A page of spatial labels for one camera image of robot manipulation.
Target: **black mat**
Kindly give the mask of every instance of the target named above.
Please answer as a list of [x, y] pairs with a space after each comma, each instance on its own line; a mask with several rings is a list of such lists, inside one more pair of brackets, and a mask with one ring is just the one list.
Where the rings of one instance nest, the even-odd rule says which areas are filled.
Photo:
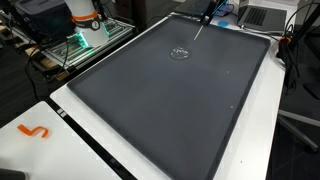
[[[212, 179], [269, 40], [171, 17], [69, 88], [173, 179]], [[170, 57], [189, 49], [187, 60]]]

